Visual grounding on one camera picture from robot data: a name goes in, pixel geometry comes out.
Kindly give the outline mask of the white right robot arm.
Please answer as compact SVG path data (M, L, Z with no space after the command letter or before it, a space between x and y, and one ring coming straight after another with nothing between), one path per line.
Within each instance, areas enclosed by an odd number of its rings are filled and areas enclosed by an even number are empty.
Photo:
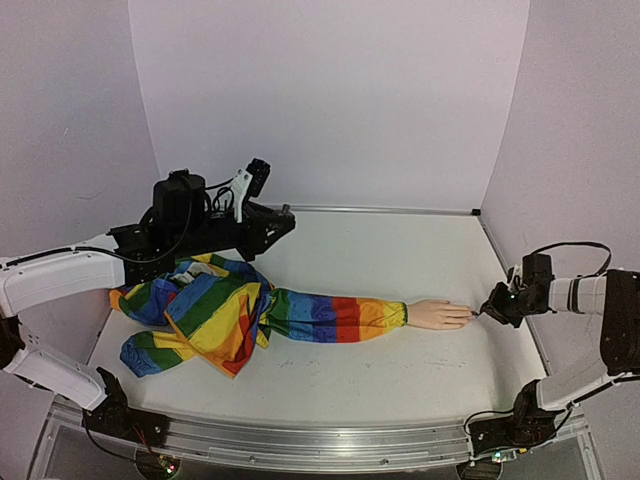
M639 379L639 273L611 269L573 278L554 274L552 257L532 253L512 267L480 307L503 325L521 326L546 314L584 316L594 322L585 356L534 383L539 410L556 412L616 384Z

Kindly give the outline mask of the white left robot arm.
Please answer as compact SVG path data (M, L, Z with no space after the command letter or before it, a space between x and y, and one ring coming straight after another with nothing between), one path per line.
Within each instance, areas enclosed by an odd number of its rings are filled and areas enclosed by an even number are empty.
M108 374L86 365L89 337L108 316L106 293L171 271L179 258L235 250L246 261L295 227L289 206L255 203L270 174L259 159L209 185L178 170L153 187L133 224L69 246L1 261L1 368L94 412L116 437L131 433L133 411Z

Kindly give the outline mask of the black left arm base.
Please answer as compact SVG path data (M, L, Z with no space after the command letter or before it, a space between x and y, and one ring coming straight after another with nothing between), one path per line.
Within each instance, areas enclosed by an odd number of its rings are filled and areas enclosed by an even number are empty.
M139 442L148 447L163 447L170 419L163 414L129 406L119 380L102 367L97 368L106 397L98 405L83 410L83 425L91 432Z

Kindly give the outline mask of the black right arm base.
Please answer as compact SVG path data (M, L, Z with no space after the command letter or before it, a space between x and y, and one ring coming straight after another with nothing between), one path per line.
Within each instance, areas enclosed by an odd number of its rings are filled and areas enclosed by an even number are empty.
M471 441L475 458L502 450L525 449L553 439L571 411L556 424L563 410L544 410L538 405L537 387L540 380L526 384L517 394L508 411L485 410L470 415L463 430Z

